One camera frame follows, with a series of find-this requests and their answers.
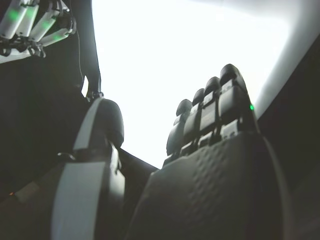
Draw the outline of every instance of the dimpled grip surface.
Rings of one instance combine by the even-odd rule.
[[[279,240],[282,208],[263,138],[240,133],[152,174],[127,240]]]

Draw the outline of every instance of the cable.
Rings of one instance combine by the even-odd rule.
[[[71,11],[71,15],[73,16],[74,13],[72,12],[71,1],[72,1],[72,0],[70,0],[70,11]],[[82,84],[83,84],[85,79],[84,79],[84,76],[83,76],[82,71],[81,71],[81,61],[80,61],[80,37],[79,37],[78,29],[76,29],[75,32],[76,32],[76,35],[77,35],[77,37],[78,37],[79,71],[80,71],[80,74],[81,74]]]

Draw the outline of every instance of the thin wire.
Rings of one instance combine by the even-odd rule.
[[[71,11],[71,15],[73,16],[74,13],[72,12],[72,6],[71,6],[71,0],[70,0],[70,11]],[[82,74],[82,71],[81,71],[81,61],[80,61],[80,37],[79,37],[79,32],[78,32],[78,28],[75,30],[76,32],[76,35],[78,37],[78,56],[79,56],[79,70],[80,70],[80,74],[81,74],[81,78],[82,78],[82,83],[84,82],[84,76]]]

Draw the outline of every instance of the bright white light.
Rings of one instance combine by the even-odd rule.
[[[92,8],[102,91],[123,114],[122,147],[158,168],[180,101],[231,63],[255,103],[289,30],[190,0],[94,0]]]
[[[84,97],[87,97],[88,87],[89,87],[89,82],[88,82],[87,76],[84,76],[84,82],[81,90],[81,93]]]

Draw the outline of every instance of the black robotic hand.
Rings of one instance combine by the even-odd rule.
[[[176,116],[166,145],[169,157],[163,165],[238,132],[259,132],[245,81],[232,64],[222,68],[220,78],[210,78],[192,103],[182,100]]]

